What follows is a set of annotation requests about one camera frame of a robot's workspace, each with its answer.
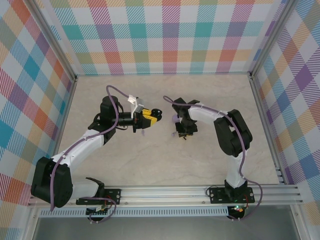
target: marble surface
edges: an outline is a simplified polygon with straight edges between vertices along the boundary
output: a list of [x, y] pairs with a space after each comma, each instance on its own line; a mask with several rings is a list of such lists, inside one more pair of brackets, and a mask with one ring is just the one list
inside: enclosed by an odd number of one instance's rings
[[[96, 178], [106, 185], [214, 185], [223, 184], [227, 175], [227, 157], [219, 147], [213, 127], [197, 122], [198, 132], [187, 140], [172, 136], [175, 111], [163, 100], [193, 99], [217, 110], [238, 109], [245, 119], [253, 142], [243, 172], [261, 184], [278, 184], [264, 130], [246, 75], [122, 75], [81, 76], [78, 79], [60, 151], [86, 131], [100, 112], [106, 85], [144, 99], [146, 108], [163, 111], [160, 122], [132, 132], [117, 130], [112, 139], [91, 154], [73, 173], [73, 179]], [[130, 104], [111, 89], [125, 111]]]

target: beige floor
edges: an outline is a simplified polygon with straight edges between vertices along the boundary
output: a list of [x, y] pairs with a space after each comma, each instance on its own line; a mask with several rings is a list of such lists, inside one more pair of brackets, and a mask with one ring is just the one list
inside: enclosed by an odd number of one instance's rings
[[[124, 75], [80, 77], [60, 145], [60, 151], [75, 142], [100, 112], [102, 98], [111, 84], [126, 94], [144, 99], [145, 107], [159, 108], [163, 118], [145, 130], [118, 130], [102, 148], [90, 155], [73, 173], [81, 180], [93, 177], [106, 185], [209, 185], [222, 184], [227, 174], [227, 156], [218, 145], [212, 126], [198, 122], [198, 133], [187, 140], [172, 136], [175, 114], [162, 97], [193, 99], [218, 110], [238, 109], [253, 142], [244, 174], [261, 184], [277, 184], [278, 178], [246, 75]], [[124, 109], [127, 100], [116, 92]]]

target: purple cable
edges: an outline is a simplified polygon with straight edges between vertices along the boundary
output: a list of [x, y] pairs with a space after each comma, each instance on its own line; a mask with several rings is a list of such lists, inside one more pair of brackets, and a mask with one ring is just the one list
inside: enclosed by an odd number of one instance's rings
[[247, 179], [247, 178], [243, 175], [243, 173], [242, 173], [242, 167], [244, 166], [245, 159], [246, 159], [246, 148], [245, 148], [244, 140], [243, 140], [242, 137], [241, 137], [240, 131], [239, 131], [237, 125], [236, 125], [236, 124], [234, 123], [234, 121], [232, 120], [232, 118], [229, 117], [227, 114], [225, 114], [225, 113], [223, 113], [223, 112], [221, 112], [221, 111], [218, 111], [218, 110], [216, 110], [216, 109], [214, 109], [214, 108], [208, 107], [208, 106], [202, 106], [202, 105], [199, 105], [199, 104], [176, 103], [176, 102], [174, 102], [174, 101], [173, 101], [170, 97], [168, 97], [168, 96], [163, 96], [163, 99], [164, 99], [165, 101], [167, 101], [168, 103], [171, 103], [171, 104], [174, 104], [174, 105], [177, 105], [177, 106], [199, 107], [199, 108], [203, 108], [203, 109], [210, 110], [210, 111], [212, 111], [212, 112], [214, 112], [214, 113], [219, 113], [219, 114], [221, 114], [222, 116], [224, 116], [226, 119], [228, 119], [228, 121], [229, 121], [229, 122], [231, 123], [231, 125], [234, 127], [234, 130], [235, 130], [236, 134], [237, 134], [238, 137], [239, 137], [239, 140], [240, 140], [240, 143], [241, 143], [241, 148], [242, 148], [242, 160], [241, 160], [240, 167], [239, 167], [240, 176], [241, 176], [244, 180], [246, 180], [247, 182], [252, 183], [252, 184], [254, 184], [254, 185], [257, 185], [257, 186], [260, 188], [260, 192], [261, 192], [261, 194], [260, 194], [260, 199], [259, 199], [257, 205], [255, 206], [255, 208], [254, 208], [247, 216], [243, 217], [242, 220], [247, 219], [248, 217], [250, 217], [250, 216], [257, 210], [257, 208], [260, 206], [260, 204], [261, 204], [261, 202], [262, 202], [263, 189], [262, 189], [262, 186], [261, 186], [259, 183]]
[[112, 106], [114, 108], [114, 111], [115, 111], [115, 122], [114, 124], [112, 125], [112, 127], [110, 127], [109, 129], [105, 130], [105, 131], [102, 131], [102, 132], [99, 132], [97, 134], [94, 134], [94, 135], [91, 135], [91, 136], [88, 136], [86, 137], [85, 139], [84, 138], [81, 138], [80, 140], [78, 140], [77, 142], [75, 142], [72, 146], [70, 146], [66, 151], [65, 153], [59, 158], [59, 160], [56, 162], [56, 164], [54, 165], [54, 168], [52, 170], [52, 173], [51, 173], [51, 179], [50, 179], [50, 211], [52, 212], [54, 209], [55, 209], [55, 195], [54, 195], [54, 179], [55, 179], [55, 174], [56, 174], [56, 170], [59, 166], [59, 164], [61, 163], [61, 161], [64, 159], [64, 157], [66, 157], [68, 155], [68, 153], [75, 147], [77, 146], [79, 143], [82, 143], [83, 141], [86, 141], [87, 139], [91, 139], [91, 138], [94, 138], [96, 136], [100, 136], [100, 135], [103, 135], [103, 134], [106, 134], [108, 132], [110, 132], [112, 129], [114, 129], [117, 124], [118, 124], [118, 121], [119, 121], [119, 114], [118, 114], [118, 110], [117, 110], [117, 106], [116, 106], [116, 103], [115, 101], [113, 100], [113, 98], [111, 97], [111, 94], [109, 92], [109, 88], [112, 88], [114, 90], [116, 90], [118, 93], [122, 94], [123, 96], [125, 96], [126, 98], [129, 98], [129, 96], [125, 93], [123, 93], [122, 91], [120, 91], [118, 88], [112, 86], [112, 85], [108, 85], [106, 86], [106, 93], [108, 94], [108, 97], [110, 98], [110, 101], [112, 103]]
[[105, 198], [105, 197], [82, 197], [82, 198], [83, 198], [83, 199], [89, 199], [89, 200], [105, 200], [105, 201], [108, 201], [108, 202], [112, 202], [113, 205], [114, 205], [114, 209], [113, 209], [112, 213], [111, 213], [109, 216], [104, 217], [104, 218], [103, 218], [102, 220], [100, 220], [100, 221], [93, 221], [93, 220], [91, 219], [91, 216], [93, 215], [93, 213], [91, 213], [91, 214], [89, 215], [89, 220], [91, 221], [91, 223], [96, 223], [96, 224], [103, 223], [104, 221], [107, 221], [109, 218], [111, 218], [111, 216], [112, 216], [113, 214], [115, 214], [115, 212], [116, 212], [117, 203], [116, 203], [114, 200], [112, 200], [111, 198]]

